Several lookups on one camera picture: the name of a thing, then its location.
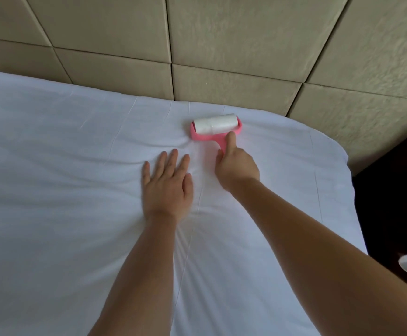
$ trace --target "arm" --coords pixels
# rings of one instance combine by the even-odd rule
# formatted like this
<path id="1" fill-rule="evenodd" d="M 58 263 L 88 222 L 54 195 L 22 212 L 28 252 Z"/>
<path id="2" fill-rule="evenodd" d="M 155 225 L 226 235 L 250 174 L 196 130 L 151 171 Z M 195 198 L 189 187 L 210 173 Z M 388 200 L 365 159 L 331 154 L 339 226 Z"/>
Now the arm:
<path id="1" fill-rule="evenodd" d="M 193 182 L 189 155 L 177 170 L 177 150 L 162 152 L 154 176 L 143 166 L 146 227 L 127 256 L 89 336 L 169 335 L 173 300 L 173 252 L 177 223 L 189 212 Z"/>
<path id="2" fill-rule="evenodd" d="M 323 336 L 407 336 L 407 284 L 261 184 L 232 133 L 226 154 L 218 154 L 216 175 L 266 237 Z"/>

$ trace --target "forearm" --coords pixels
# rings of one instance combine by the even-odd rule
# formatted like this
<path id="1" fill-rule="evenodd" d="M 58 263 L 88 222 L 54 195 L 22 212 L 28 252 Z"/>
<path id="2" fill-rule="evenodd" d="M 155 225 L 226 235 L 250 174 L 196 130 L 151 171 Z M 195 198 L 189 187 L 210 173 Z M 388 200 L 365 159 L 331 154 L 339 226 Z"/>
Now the forearm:
<path id="1" fill-rule="evenodd" d="M 407 335 L 407 285 L 259 181 L 236 185 L 323 336 Z"/>
<path id="2" fill-rule="evenodd" d="M 169 335 L 176 222 L 152 216 L 127 256 L 90 336 Z"/>

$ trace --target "person's left hand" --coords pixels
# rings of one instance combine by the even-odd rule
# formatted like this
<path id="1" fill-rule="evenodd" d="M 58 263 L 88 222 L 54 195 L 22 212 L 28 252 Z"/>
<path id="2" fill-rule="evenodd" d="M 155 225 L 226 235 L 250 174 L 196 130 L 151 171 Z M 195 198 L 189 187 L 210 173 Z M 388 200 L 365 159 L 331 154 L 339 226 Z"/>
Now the person's left hand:
<path id="1" fill-rule="evenodd" d="M 154 175 L 150 164 L 143 165 L 143 212 L 147 221 L 156 214 L 166 214 L 177 224 L 193 203 L 193 180 L 188 171 L 189 155 L 185 154 L 176 169 L 178 151 L 173 149 L 165 166 L 167 153 L 161 152 Z"/>

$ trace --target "finger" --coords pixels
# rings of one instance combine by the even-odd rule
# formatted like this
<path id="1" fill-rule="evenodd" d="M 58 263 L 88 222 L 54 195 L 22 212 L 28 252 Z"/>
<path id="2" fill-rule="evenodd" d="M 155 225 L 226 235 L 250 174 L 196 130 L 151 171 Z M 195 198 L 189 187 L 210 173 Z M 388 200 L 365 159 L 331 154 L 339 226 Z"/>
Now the finger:
<path id="1" fill-rule="evenodd" d="M 193 201 L 194 185 L 190 173 L 187 173 L 183 179 L 183 195 L 186 200 Z"/>
<path id="2" fill-rule="evenodd" d="M 144 162 L 143 168 L 141 170 L 141 180 L 143 186 L 146 186 L 150 182 L 150 164 L 149 162 Z"/>
<path id="3" fill-rule="evenodd" d="M 216 156 L 216 165 L 220 164 L 223 158 L 223 152 L 222 150 L 217 151 L 217 156 Z"/>
<path id="4" fill-rule="evenodd" d="M 233 152 L 236 149 L 236 135 L 233 131 L 225 136 L 225 141 L 227 141 L 227 148 L 225 150 L 226 154 Z"/>
<path id="5" fill-rule="evenodd" d="M 155 168 L 154 179 L 158 179 L 163 175 L 164 163 L 166 162 L 167 153 L 165 151 L 160 153 L 160 157 L 157 161 L 157 166 Z"/>
<path id="6" fill-rule="evenodd" d="M 164 169 L 164 175 L 167 177 L 172 177 L 175 171 L 175 166 L 177 164 L 177 157 L 178 151 L 177 149 L 173 149 L 171 154 L 169 155 L 169 161 Z"/>
<path id="7" fill-rule="evenodd" d="M 184 176 L 188 172 L 189 161 L 191 158 L 189 154 L 185 154 L 184 157 L 181 159 L 180 165 L 178 166 L 177 170 L 174 172 L 174 178 L 183 180 Z"/>

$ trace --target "square panel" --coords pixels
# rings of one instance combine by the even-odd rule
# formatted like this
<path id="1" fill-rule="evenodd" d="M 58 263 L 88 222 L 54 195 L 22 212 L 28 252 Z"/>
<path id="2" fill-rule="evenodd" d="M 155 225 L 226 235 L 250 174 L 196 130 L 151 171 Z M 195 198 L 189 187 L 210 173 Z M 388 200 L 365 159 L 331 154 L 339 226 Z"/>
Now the square panel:
<path id="1" fill-rule="evenodd" d="M 173 64 L 175 100 L 265 110 L 282 116 L 300 84 L 251 75 Z"/>
<path id="2" fill-rule="evenodd" d="M 290 118 L 337 141 L 360 172 L 407 138 L 407 99 L 304 84 Z"/>
<path id="3" fill-rule="evenodd" d="M 52 47 L 0 40 L 0 72 L 71 84 Z"/>
<path id="4" fill-rule="evenodd" d="M 168 0 L 173 63 L 306 81 L 346 0 Z"/>
<path id="5" fill-rule="evenodd" d="M 53 46 L 171 62 L 165 0 L 28 0 Z"/>
<path id="6" fill-rule="evenodd" d="M 55 49 L 74 84 L 173 100 L 171 65 L 104 54 Z"/>
<path id="7" fill-rule="evenodd" d="M 310 82 L 407 98 L 407 0 L 352 0 Z"/>
<path id="8" fill-rule="evenodd" d="M 0 39 L 51 45 L 26 0 L 0 0 Z"/>

